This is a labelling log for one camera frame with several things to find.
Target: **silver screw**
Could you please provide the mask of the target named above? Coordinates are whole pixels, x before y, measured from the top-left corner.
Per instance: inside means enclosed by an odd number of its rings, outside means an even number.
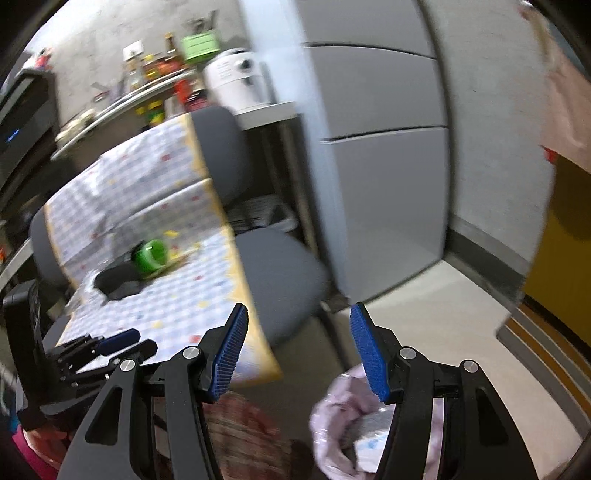
[[[464,362],[464,370],[466,372],[470,372],[471,374],[475,374],[478,372],[478,364],[472,360],[466,360]]]
[[[183,350],[183,357],[186,359],[195,358],[196,356],[199,356],[200,353],[199,348],[196,346],[190,346]]]
[[[417,353],[409,346],[406,346],[400,349],[400,356],[406,360],[412,360],[417,356]]]
[[[131,358],[128,358],[127,360],[123,360],[121,362],[121,366],[119,368],[124,372],[129,372],[129,370],[133,370],[135,368],[135,362]]]

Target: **red cloth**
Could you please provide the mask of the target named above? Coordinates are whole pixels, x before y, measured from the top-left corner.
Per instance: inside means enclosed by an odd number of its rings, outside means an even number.
[[[259,408],[229,391],[203,411],[224,480],[289,478],[290,446]]]
[[[25,437],[22,433],[22,427],[19,425],[17,432],[12,437],[12,441],[17,446],[18,451],[21,452],[21,455],[25,458],[27,463],[31,466],[35,473],[39,475],[41,480],[56,480],[57,479],[57,470],[53,468],[51,465],[45,463],[44,460],[39,458],[31,447],[27,444]]]

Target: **yellow object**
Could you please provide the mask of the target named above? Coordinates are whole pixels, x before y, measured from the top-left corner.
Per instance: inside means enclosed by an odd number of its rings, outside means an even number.
[[[591,175],[564,157],[524,292],[591,345]]]
[[[256,362],[260,376],[257,380],[253,381],[243,380],[241,384],[254,385],[270,382],[272,380],[278,380],[282,377],[281,368],[277,362],[277,359],[273,355],[273,352],[271,351],[271,347],[265,338],[265,334],[262,331],[261,323],[258,319],[255,304],[252,299],[251,290],[248,287],[246,275],[244,273],[244,269],[242,268],[240,254],[238,253],[236,242],[234,241],[233,230],[222,207],[222,202],[220,201],[219,197],[217,196],[217,192],[213,187],[213,180],[211,179],[211,176],[209,175],[205,165],[201,146],[199,144],[199,140],[197,140],[195,127],[193,126],[193,121],[191,120],[191,115],[183,115],[180,118],[183,122],[185,122],[185,129],[189,138],[188,145],[193,152],[193,168],[198,173],[206,174],[204,177],[207,178],[207,180],[205,180],[207,193],[211,199],[213,208],[220,219],[221,224],[223,225],[222,231],[226,238],[227,245],[233,252],[232,258],[229,262],[229,274],[235,281],[235,289],[230,295],[230,298],[234,301],[241,302],[248,309],[248,333],[246,334],[245,346],[248,346],[247,348],[249,348],[249,350],[256,356]]]
[[[154,61],[154,55],[149,54],[144,57],[144,73],[146,78],[152,82],[160,77],[160,72],[158,71],[158,65]]]

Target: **trash bin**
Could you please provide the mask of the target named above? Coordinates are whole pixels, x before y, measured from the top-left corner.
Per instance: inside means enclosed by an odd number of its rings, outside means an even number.
[[[370,480],[379,465],[396,405],[385,406],[363,365],[339,375],[310,416],[314,460],[330,480]],[[423,480],[436,480],[443,439],[443,399],[433,399]]]

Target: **chair backrest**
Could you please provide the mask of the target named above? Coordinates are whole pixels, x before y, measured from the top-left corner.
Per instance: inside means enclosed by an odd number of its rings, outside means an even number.
[[[228,205],[252,182],[252,163],[244,133],[232,113],[210,106],[191,113],[195,133],[217,195]],[[39,275],[51,285],[67,287],[69,281],[57,263],[46,227],[45,209],[40,209],[29,228],[33,257]]]
[[[252,183],[244,132],[232,113],[220,106],[196,110],[191,118],[217,195],[227,205]]]

